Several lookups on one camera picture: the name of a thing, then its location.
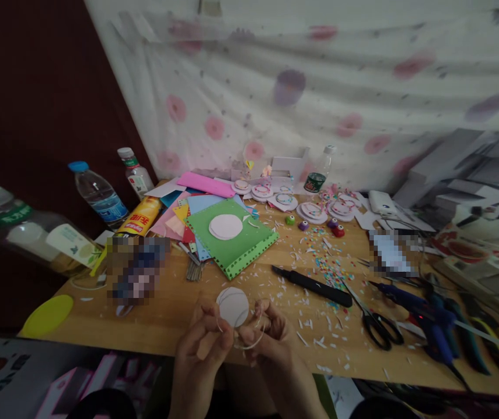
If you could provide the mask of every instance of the black scissors handle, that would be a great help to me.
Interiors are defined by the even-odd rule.
[[[391,350],[391,342],[395,345],[402,345],[405,343],[401,332],[399,332],[395,325],[381,314],[372,313],[370,315],[369,313],[364,313],[363,321],[368,335],[370,335],[370,338],[372,338],[374,343],[381,349],[386,351]],[[391,329],[393,333],[387,330],[387,326],[389,326],[389,329]],[[383,343],[377,339],[377,336],[372,332],[372,328],[381,337]]]

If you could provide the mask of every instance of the white charger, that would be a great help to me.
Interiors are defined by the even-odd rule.
[[[397,209],[388,193],[370,191],[368,194],[372,211],[383,216],[397,216]]]

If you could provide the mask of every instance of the dark red wall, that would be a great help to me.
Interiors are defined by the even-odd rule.
[[[67,164],[87,161],[132,209],[119,147],[156,180],[83,1],[0,1],[0,186],[95,237],[105,225]],[[20,327],[64,280],[0,248],[0,330]]]

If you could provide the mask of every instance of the glue gun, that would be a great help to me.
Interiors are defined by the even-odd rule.
[[[426,335],[428,345],[424,349],[433,360],[447,366],[453,365],[453,355],[443,331],[454,326],[455,314],[444,308],[433,307],[425,299],[403,291],[394,285],[371,281],[370,284],[377,287],[391,301],[411,313]]]

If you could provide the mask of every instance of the wooden table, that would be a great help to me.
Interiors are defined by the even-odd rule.
[[[274,220],[284,225],[285,214],[276,210],[266,211],[262,204],[258,204],[257,208],[261,215],[260,220],[267,222],[268,227],[275,226]],[[230,283],[216,264],[206,266],[200,282],[187,282],[185,276],[188,258],[184,253],[172,249],[154,299],[146,306],[135,307],[124,318],[115,316],[116,307],[106,297],[107,291],[111,288],[111,280],[109,286],[96,291],[77,289],[68,281],[58,294],[68,294],[74,298],[73,311],[57,330],[44,339],[173,356],[176,342],[188,326],[198,296],[201,294],[214,300],[224,287],[235,286],[246,292],[250,303],[258,296],[275,299],[274,303],[290,317],[296,329],[308,342],[309,347],[305,347],[302,343],[298,350],[312,372],[320,372],[317,367],[319,365],[330,368],[335,375],[345,377],[463,390],[462,385],[448,369],[432,361],[420,347],[420,340],[411,333],[403,331],[404,345],[394,345],[390,352],[382,351],[373,344],[365,331],[362,332],[361,310],[357,304],[348,309],[348,314],[342,309],[338,311],[337,316],[343,323],[343,330],[339,330],[335,327],[335,324],[338,324],[337,317],[324,298],[313,293],[306,297],[302,288],[288,281],[284,284],[286,290],[282,288],[283,284],[271,271],[272,264],[287,269],[295,265],[304,273],[313,272],[315,268],[317,273],[312,273],[311,277],[325,282],[316,267],[315,253],[306,253],[310,244],[315,249],[321,249],[318,252],[321,257],[327,256],[330,263],[338,261],[348,274],[354,275],[354,280],[348,283],[370,309],[388,318],[404,319],[407,313],[402,308],[390,308],[374,287],[364,285],[367,280],[381,281],[367,268],[357,263],[356,258],[370,258],[366,232],[360,229],[356,221],[345,223],[344,226],[346,235],[341,239],[335,238],[325,226],[317,226],[327,233],[323,236],[312,232],[316,226],[310,226],[307,234],[302,233],[297,225],[279,227],[277,231],[280,233],[280,239],[277,243]],[[321,240],[323,237],[333,245],[333,249],[330,250],[333,257],[324,251]],[[292,251],[297,252],[301,260],[295,261],[294,254],[290,254]],[[423,269],[428,271],[431,267],[424,264]],[[94,286],[94,282],[94,279],[76,281],[89,287]],[[406,285],[402,287],[410,292],[415,290]],[[456,295],[450,296],[460,301]],[[302,298],[309,298],[309,305],[299,302]],[[327,316],[331,320],[331,331]],[[298,319],[302,322],[311,319],[313,330],[309,327],[301,329]],[[323,336],[327,349],[313,343],[314,338],[319,340]],[[468,366],[464,358],[457,360],[455,365],[474,392],[499,395],[499,370],[482,346],[480,338],[477,338],[477,341],[492,375],[487,377],[477,373]],[[245,364],[241,352],[236,349],[231,351],[227,361]]]

